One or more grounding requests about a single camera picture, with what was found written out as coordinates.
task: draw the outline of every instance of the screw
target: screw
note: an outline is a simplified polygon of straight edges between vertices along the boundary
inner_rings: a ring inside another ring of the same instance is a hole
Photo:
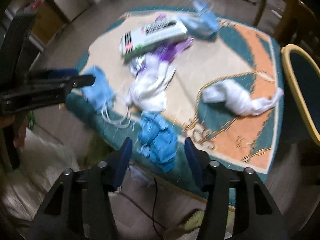
[[[255,173],[254,169],[253,169],[253,168],[250,168],[250,167],[246,167],[244,170],[245,170],[248,174],[253,174],[253,173]]]
[[[73,172],[73,170],[72,170],[71,168],[66,168],[66,169],[63,171],[63,174],[64,174],[64,175],[70,175],[72,172]]]
[[[107,166],[107,163],[105,161],[101,161],[98,163],[99,168],[104,168],[105,166]]]
[[[210,165],[212,166],[212,167],[218,167],[219,165],[220,165],[220,163],[218,162],[218,161],[211,161],[210,162]]]

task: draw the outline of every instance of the gray floor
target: gray floor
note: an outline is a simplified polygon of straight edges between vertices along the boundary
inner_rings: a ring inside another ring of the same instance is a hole
[[[215,11],[250,24],[257,12],[254,6],[243,0],[214,0]],[[135,6],[186,4],[187,0],[103,0],[80,15],[67,26],[62,35],[55,39],[39,57],[37,68],[73,67],[89,45],[124,12]],[[265,10],[259,28],[271,34],[279,20]],[[37,122],[56,136],[63,144],[70,146],[79,156],[79,161],[87,153],[92,132],[66,109],[58,106],[35,111]],[[42,130],[38,133],[48,136]],[[290,234],[304,224],[314,206],[319,201],[319,187],[313,186],[318,167],[302,167],[300,160],[308,144],[281,140],[272,170],[266,185],[285,217]],[[126,175],[123,192],[151,214],[154,199],[154,186],[137,184]],[[124,239],[155,239],[151,220],[122,196],[112,198],[112,209],[118,229]],[[177,224],[193,209],[204,209],[204,204],[171,190],[159,189],[159,202],[156,219],[166,227]]]

